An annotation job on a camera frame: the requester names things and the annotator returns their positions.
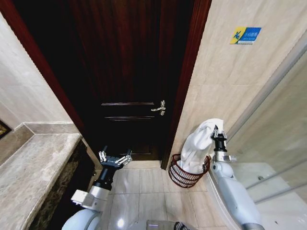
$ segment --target door lever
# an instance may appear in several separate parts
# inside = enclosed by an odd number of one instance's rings
[[[165,113],[165,101],[161,101],[161,106],[159,108],[156,109],[151,109],[151,111],[155,112],[155,111],[160,111],[160,115],[163,116]]]

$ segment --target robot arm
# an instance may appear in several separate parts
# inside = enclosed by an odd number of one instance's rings
[[[217,127],[213,132],[215,141],[213,156],[213,172],[216,175],[219,191],[225,201],[228,211],[244,230],[264,230],[261,216],[255,203],[250,198],[245,187],[236,180],[230,162],[236,161],[235,156],[227,153],[224,132],[218,133]]]
[[[112,189],[113,176],[116,170],[132,161],[131,150],[122,158],[106,156],[107,146],[99,152],[100,162],[103,169],[99,179],[96,180],[89,192],[77,190],[71,200],[81,205],[83,210],[78,211],[64,224],[62,230],[99,230],[101,215],[107,204],[107,197]]]

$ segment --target wall sign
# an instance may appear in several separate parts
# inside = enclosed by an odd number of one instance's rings
[[[230,44],[253,44],[261,27],[238,26],[232,35]]]

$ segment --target basket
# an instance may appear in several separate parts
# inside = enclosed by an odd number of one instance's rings
[[[201,174],[192,174],[181,169],[177,161],[180,160],[180,154],[174,154],[172,156],[172,162],[168,170],[168,175],[171,180],[182,188],[191,188],[193,187],[197,181],[206,173],[210,168],[210,157],[206,156],[204,165],[203,165],[203,173]]]

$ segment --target door panel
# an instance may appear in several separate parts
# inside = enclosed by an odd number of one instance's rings
[[[95,153],[157,160],[175,104],[193,0],[14,0]],[[166,112],[152,112],[165,100]]]

